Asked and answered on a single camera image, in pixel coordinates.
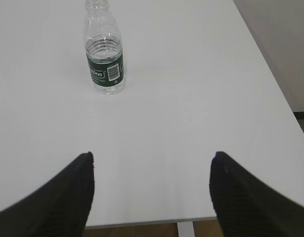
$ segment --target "barcode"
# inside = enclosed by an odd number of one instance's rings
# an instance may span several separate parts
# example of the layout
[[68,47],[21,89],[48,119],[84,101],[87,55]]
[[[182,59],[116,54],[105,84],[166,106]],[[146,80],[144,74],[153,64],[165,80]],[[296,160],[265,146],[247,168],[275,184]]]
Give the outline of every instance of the barcode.
[[107,70],[108,70],[109,81],[116,80],[120,77],[119,64],[116,64],[115,66],[110,67]]

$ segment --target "water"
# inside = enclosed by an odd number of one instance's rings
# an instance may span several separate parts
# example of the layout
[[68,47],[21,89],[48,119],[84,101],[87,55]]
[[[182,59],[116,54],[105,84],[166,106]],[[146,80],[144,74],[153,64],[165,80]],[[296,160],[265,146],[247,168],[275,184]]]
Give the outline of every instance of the water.
[[[116,37],[90,39],[86,43],[86,54],[89,60],[95,64],[109,64],[113,63],[122,55],[121,41]],[[110,87],[100,86],[94,83],[95,88],[104,94],[114,94],[119,92],[125,86],[125,74],[120,83]]]

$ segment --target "plastic bottle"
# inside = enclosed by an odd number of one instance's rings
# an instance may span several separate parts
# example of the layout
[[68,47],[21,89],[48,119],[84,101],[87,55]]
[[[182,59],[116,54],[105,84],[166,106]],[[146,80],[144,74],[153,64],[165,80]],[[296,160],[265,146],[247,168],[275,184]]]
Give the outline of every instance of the plastic bottle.
[[119,92],[126,83],[121,33],[108,0],[86,0],[84,45],[95,87],[104,94]]

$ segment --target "baseboard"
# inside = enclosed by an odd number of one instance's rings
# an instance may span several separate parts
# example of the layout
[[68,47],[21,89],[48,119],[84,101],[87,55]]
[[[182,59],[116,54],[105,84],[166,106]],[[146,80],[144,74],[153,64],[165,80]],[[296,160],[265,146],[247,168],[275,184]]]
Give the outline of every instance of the baseboard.
[[295,112],[294,115],[298,120],[304,119],[304,112]]

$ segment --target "bottle neck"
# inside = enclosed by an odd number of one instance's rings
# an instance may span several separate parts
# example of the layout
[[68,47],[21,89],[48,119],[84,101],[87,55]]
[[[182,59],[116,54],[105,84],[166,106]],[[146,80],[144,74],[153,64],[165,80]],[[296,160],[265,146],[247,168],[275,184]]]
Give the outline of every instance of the bottle neck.
[[109,9],[108,0],[86,0],[85,8],[89,12],[103,12]]

